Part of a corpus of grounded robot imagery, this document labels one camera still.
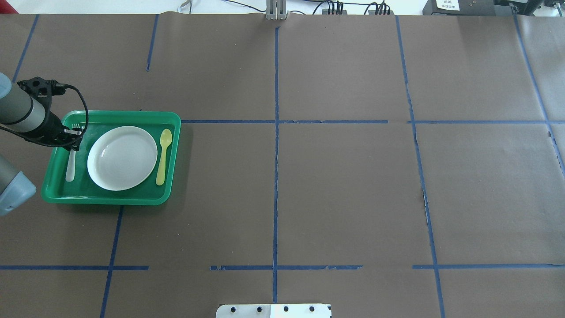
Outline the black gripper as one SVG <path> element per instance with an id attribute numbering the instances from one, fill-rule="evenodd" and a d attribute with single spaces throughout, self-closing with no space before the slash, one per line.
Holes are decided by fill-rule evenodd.
<path id="1" fill-rule="evenodd" d="M 69 128 L 50 111 L 40 127 L 24 133 L 24 136 L 37 144 L 63 147 L 69 152 L 78 152 L 84 134 L 85 128 Z"/>

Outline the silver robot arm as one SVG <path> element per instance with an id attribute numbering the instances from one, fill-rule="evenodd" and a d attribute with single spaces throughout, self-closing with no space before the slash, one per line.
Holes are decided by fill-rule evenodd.
<path id="1" fill-rule="evenodd" d="M 85 123 L 76 128 L 63 125 L 51 111 L 54 96 L 62 96 L 66 90 L 75 91 L 85 111 Z M 69 151 L 67 179 L 73 181 L 76 153 L 89 125 L 87 103 L 73 85 L 45 80 L 40 77 L 14 83 L 1 74 L 0 83 L 1 130 L 25 141 L 49 148 Z M 36 186 L 27 176 L 16 169 L 5 157 L 0 158 L 0 212 L 7 215 L 36 193 Z"/>

